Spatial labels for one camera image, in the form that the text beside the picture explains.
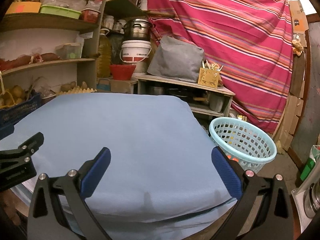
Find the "clear plastic container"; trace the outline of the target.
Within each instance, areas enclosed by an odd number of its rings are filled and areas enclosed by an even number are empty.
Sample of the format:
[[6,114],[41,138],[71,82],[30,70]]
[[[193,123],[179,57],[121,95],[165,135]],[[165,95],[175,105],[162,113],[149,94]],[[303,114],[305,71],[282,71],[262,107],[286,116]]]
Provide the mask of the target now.
[[80,59],[81,44],[80,43],[65,43],[55,47],[55,53],[62,60]]

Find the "grey low shelf unit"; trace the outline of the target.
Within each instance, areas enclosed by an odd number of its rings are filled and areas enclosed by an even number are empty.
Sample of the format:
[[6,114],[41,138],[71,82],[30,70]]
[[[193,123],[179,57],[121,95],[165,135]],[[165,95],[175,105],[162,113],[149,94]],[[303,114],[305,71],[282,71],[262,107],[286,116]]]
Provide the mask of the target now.
[[186,102],[196,115],[227,117],[235,93],[225,87],[209,88],[196,83],[148,74],[135,74],[138,94],[171,95]]

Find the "grey fabric bag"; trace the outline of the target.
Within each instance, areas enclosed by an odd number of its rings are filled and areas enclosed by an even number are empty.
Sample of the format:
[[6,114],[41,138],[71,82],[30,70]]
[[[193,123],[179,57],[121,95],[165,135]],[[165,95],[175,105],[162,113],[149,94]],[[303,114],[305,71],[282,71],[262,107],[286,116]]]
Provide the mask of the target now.
[[197,83],[203,60],[204,50],[202,48],[165,36],[160,41],[147,73]]

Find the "pink striped curtain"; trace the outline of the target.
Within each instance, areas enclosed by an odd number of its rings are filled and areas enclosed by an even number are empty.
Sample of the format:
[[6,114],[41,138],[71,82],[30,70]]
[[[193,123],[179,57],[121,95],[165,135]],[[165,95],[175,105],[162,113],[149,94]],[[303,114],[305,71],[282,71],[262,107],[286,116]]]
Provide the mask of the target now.
[[276,129],[289,94],[293,51],[288,0],[148,0],[153,38],[192,43],[222,67],[232,107],[267,133]]

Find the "light blue plastic basket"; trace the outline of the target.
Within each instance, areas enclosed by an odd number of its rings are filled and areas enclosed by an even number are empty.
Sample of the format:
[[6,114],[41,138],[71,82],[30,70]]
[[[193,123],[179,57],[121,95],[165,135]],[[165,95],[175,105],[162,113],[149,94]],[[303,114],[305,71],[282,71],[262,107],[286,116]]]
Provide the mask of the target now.
[[243,170],[258,173],[277,155],[276,145],[268,134],[239,119],[215,118],[209,125],[209,133],[227,158],[236,161]]

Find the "yellow utensil holder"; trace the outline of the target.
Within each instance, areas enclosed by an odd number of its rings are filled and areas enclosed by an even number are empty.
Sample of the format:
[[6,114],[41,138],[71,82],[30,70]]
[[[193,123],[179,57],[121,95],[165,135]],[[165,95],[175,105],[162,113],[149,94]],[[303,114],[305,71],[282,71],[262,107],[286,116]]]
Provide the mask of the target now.
[[223,86],[221,78],[221,70],[224,65],[219,65],[216,62],[209,63],[208,60],[202,60],[202,66],[199,70],[198,84],[209,88],[218,88]]

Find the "red plastic bowl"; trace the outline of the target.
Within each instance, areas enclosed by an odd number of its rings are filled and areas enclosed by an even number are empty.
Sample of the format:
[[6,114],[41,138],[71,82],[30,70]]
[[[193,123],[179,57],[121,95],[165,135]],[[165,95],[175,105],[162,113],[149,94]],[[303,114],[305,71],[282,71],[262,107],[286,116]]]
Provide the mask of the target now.
[[113,64],[110,65],[110,71],[114,80],[128,81],[135,71],[135,64]]

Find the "green plastic tray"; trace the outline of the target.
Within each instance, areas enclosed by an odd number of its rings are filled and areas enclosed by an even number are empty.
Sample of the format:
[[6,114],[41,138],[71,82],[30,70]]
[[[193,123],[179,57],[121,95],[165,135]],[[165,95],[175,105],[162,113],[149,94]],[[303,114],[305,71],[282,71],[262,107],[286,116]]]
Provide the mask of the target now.
[[64,7],[53,6],[53,5],[40,6],[39,13],[63,16],[63,17],[73,18],[76,20],[78,20],[81,15],[80,11],[76,11],[76,10],[68,9]]

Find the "wooden wall shelf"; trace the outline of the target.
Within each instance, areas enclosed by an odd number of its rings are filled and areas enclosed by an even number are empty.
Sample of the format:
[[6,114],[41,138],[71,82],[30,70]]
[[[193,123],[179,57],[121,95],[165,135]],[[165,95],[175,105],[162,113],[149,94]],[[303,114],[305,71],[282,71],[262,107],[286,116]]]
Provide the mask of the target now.
[[[89,0],[57,0],[63,5]],[[88,87],[97,84],[97,58],[99,33],[103,16],[132,18],[144,16],[144,11],[130,0],[101,0],[96,23],[85,22],[60,15],[40,12],[23,12],[18,7],[16,14],[8,14],[1,20],[1,59],[13,61],[19,56],[55,53],[56,47],[73,44],[79,37],[84,38],[81,56],[78,59],[49,60],[30,63],[2,72],[6,89],[15,85],[27,89],[32,83],[48,85],[52,90],[76,82],[86,82]]]

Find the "large yellow oil jug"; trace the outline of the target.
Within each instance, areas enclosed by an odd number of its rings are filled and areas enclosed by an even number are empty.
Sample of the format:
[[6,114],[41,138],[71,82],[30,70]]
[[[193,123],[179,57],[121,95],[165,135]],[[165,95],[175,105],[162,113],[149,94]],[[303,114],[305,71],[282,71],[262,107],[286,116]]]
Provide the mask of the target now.
[[98,58],[97,58],[97,77],[107,78],[111,75],[110,64],[112,56],[112,45],[107,35],[110,30],[107,28],[100,29]]

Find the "yellow egg tray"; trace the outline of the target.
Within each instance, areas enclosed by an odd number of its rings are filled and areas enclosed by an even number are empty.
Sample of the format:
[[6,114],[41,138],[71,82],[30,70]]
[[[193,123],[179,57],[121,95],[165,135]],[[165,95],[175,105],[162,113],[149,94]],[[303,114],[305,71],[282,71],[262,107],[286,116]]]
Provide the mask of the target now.
[[83,89],[83,88],[77,86],[67,92],[60,91],[57,93],[57,96],[65,95],[65,94],[82,94],[82,93],[95,93],[95,92],[97,92],[96,89],[93,89],[93,88]]

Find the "blue table cloth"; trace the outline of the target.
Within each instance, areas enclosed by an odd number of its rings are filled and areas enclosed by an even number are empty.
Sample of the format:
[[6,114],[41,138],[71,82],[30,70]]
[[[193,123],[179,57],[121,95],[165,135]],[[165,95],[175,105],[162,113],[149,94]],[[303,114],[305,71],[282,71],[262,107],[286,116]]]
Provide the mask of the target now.
[[212,163],[215,144],[177,97],[62,95],[17,123],[1,149],[37,132],[44,143],[33,163],[50,177],[110,149],[111,163],[86,202],[113,239],[184,239],[235,205]]

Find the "cardboard box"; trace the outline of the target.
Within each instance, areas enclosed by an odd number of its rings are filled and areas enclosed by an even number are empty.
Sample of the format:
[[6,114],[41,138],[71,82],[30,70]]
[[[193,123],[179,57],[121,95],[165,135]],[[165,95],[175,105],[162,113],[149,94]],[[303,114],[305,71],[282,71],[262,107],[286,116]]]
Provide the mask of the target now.
[[113,78],[98,78],[97,91],[101,93],[123,93],[133,94],[135,85],[138,80],[132,78],[131,80],[114,80]]

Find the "white plastic bucket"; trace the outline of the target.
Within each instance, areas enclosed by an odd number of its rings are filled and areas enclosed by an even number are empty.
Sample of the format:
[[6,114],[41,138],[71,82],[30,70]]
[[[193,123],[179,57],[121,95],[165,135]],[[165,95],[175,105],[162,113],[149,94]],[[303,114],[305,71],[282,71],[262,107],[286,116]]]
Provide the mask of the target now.
[[146,73],[149,55],[152,51],[150,41],[128,40],[121,45],[120,59],[124,64],[136,66],[134,73]]

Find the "dark blue plastic crate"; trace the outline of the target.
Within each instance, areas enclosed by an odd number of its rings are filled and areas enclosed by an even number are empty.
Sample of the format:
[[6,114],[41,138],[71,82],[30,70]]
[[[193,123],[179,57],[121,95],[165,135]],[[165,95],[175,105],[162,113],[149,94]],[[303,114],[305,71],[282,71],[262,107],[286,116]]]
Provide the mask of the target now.
[[11,135],[14,126],[39,107],[41,107],[41,94],[32,90],[31,97],[27,101],[11,108],[1,109],[1,140]]

